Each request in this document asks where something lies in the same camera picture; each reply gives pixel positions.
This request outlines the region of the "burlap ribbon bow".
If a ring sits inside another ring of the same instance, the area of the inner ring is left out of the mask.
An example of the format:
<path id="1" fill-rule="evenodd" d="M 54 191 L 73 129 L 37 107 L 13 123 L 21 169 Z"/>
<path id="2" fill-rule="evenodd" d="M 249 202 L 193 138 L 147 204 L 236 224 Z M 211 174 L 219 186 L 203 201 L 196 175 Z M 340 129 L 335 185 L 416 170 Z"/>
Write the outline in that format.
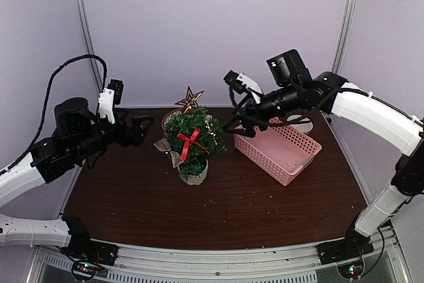
<path id="1" fill-rule="evenodd" d="M 172 150 L 170 143 L 165 138 L 160 139 L 153 145 L 159 152 L 163 152 L 170 156 L 173 168 L 180 169 L 180 165 L 184 163 L 184 161 L 182 160 L 182 156 L 180 153 Z"/>

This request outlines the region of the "gold glitter berry sprig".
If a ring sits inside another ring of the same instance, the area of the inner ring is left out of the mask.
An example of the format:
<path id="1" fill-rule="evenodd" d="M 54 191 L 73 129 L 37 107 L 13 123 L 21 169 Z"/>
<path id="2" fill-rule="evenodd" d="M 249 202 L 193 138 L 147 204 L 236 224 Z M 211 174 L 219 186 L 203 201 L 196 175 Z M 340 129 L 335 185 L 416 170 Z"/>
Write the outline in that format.
<path id="1" fill-rule="evenodd" d="M 218 131 L 218 121 L 212 115 L 206 115 L 204 119 L 205 128 L 207 129 L 207 134 L 213 139 L 213 142 L 217 146 L 220 141 L 219 131 Z"/>

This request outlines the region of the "pink plastic basket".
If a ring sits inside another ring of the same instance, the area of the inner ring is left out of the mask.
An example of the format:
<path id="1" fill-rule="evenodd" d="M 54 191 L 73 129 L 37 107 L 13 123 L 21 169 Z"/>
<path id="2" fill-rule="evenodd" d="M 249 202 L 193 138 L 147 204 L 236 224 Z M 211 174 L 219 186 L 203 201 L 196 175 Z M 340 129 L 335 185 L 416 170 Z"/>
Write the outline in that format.
<path id="1" fill-rule="evenodd" d="M 234 136 L 235 148 L 283 186 L 315 159 L 322 146 L 291 126 L 254 129 L 252 138 Z"/>

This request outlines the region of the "red ribbon bow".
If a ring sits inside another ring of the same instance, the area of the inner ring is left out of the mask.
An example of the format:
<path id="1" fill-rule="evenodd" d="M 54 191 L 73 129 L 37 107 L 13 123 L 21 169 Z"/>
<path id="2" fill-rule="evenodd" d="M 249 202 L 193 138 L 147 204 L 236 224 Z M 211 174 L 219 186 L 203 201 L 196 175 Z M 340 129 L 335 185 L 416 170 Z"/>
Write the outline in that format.
<path id="1" fill-rule="evenodd" d="M 201 130 L 200 129 L 198 129 L 198 128 L 195 128 L 194 129 L 194 131 L 193 131 L 193 133 L 191 134 L 191 136 L 190 137 L 187 137 L 187 136 L 185 136 L 184 134 L 182 134 L 182 133 L 178 133 L 177 134 L 177 137 L 181 140 L 181 141 L 183 141 L 184 142 L 184 145 L 183 145 L 183 148 L 182 148 L 182 153 L 181 153 L 181 156 L 182 156 L 182 160 L 183 161 L 186 161 L 187 160 L 187 158 L 188 158 L 188 153 L 189 153 L 189 148 L 190 148 L 190 145 L 191 144 L 194 144 L 194 145 L 196 145 L 196 146 L 198 146 L 200 149 L 202 149 L 207 155 L 210 155 L 210 152 L 204 147 L 204 146 L 202 146 L 201 144 L 199 144 L 197 141 L 196 141 L 196 139 L 197 139 L 197 137 L 199 136 L 199 134 L 200 134 L 200 132 L 201 132 Z"/>

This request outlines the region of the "small green christmas tree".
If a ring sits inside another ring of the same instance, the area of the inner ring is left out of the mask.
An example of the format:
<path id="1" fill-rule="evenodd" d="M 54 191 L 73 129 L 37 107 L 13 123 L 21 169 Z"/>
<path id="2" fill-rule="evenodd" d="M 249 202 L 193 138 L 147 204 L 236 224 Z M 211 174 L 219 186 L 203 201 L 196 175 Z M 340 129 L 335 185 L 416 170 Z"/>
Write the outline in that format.
<path id="1" fill-rule="evenodd" d="M 180 179 L 191 185 L 201 184 L 209 169 L 209 158 L 226 151 L 223 128 L 205 107 L 191 114 L 178 111 L 165 123 L 164 138 L 180 161 Z"/>

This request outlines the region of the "gold star ornament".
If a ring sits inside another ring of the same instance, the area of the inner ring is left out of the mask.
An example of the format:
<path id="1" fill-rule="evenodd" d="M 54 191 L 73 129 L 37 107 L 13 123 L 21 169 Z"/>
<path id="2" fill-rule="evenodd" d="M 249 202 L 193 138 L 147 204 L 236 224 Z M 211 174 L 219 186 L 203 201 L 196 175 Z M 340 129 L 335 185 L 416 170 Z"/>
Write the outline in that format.
<path id="1" fill-rule="evenodd" d="M 181 114 L 192 114 L 196 108 L 199 107 L 198 100 L 203 95 L 204 91 L 194 93 L 190 86 L 187 87 L 185 97 L 177 102 L 175 105 L 181 107 Z"/>

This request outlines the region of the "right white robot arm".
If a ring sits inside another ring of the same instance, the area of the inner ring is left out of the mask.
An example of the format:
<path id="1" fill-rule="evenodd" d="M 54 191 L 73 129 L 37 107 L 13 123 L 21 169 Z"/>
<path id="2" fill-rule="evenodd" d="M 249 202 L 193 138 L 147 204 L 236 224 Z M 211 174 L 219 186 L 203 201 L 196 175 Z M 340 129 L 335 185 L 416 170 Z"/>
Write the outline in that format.
<path id="1" fill-rule="evenodd" d="M 256 129 L 266 130 L 274 117 L 284 118 L 292 111 L 303 111 L 306 117 L 327 114 L 363 190 L 369 188 L 364 177 L 378 156 L 377 148 L 393 148 L 392 178 L 369 200 L 340 242 L 340 252 L 354 257 L 371 235 L 423 193 L 423 120 L 337 73 L 312 76 L 297 50 L 272 57 L 267 65 L 278 85 L 269 93 L 242 72 L 225 75 L 229 95 L 242 95 L 241 101 L 233 102 L 233 118 L 224 125 L 225 132 L 254 137 Z"/>

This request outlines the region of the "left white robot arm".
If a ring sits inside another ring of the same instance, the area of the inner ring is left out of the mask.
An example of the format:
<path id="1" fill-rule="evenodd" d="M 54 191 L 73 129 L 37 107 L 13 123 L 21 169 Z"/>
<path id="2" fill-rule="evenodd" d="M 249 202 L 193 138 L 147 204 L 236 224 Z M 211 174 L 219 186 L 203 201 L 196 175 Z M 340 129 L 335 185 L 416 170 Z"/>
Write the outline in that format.
<path id="1" fill-rule="evenodd" d="M 154 123 L 151 116 L 126 120 L 124 109 L 114 113 L 114 123 L 94 115 L 88 101 L 73 97 L 55 106 L 56 129 L 51 137 L 30 146 L 18 162 L 1 171 L 1 205 L 19 195 L 49 184 L 79 166 L 92 155 L 103 156 L 109 145 L 140 146 Z M 76 217 L 35 220 L 1 216 L 1 246 L 56 246 L 81 259 L 95 254 L 95 244 Z"/>

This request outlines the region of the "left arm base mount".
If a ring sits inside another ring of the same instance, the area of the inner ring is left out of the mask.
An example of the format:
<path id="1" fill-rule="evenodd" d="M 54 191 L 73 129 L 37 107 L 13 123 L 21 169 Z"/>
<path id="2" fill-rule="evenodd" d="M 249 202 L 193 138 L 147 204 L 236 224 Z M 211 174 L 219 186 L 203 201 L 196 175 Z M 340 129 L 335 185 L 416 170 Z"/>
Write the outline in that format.
<path id="1" fill-rule="evenodd" d="M 105 271 L 105 266 L 115 264 L 119 251 L 117 245 L 94 241 L 77 217 L 63 217 L 62 221 L 68 226 L 70 242 L 59 250 L 71 261 L 70 272 L 77 282 L 87 282 L 98 272 Z"/>

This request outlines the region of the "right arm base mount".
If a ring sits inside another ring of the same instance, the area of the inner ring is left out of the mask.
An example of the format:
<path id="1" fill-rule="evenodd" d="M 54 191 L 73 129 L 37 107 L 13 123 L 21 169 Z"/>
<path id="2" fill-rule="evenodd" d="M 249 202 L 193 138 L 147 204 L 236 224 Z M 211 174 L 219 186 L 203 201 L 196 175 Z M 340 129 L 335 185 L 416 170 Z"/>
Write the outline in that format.
<path id="1" fill-rule="evenodd" d="M 373 251 L 370 238 L 355 230 L 348 230 L 342 239 L 317 245 L 321 264 L 335 263 L 339 274 L 348 280 L 359 279 L 365 274 L 364 255 Z"/>

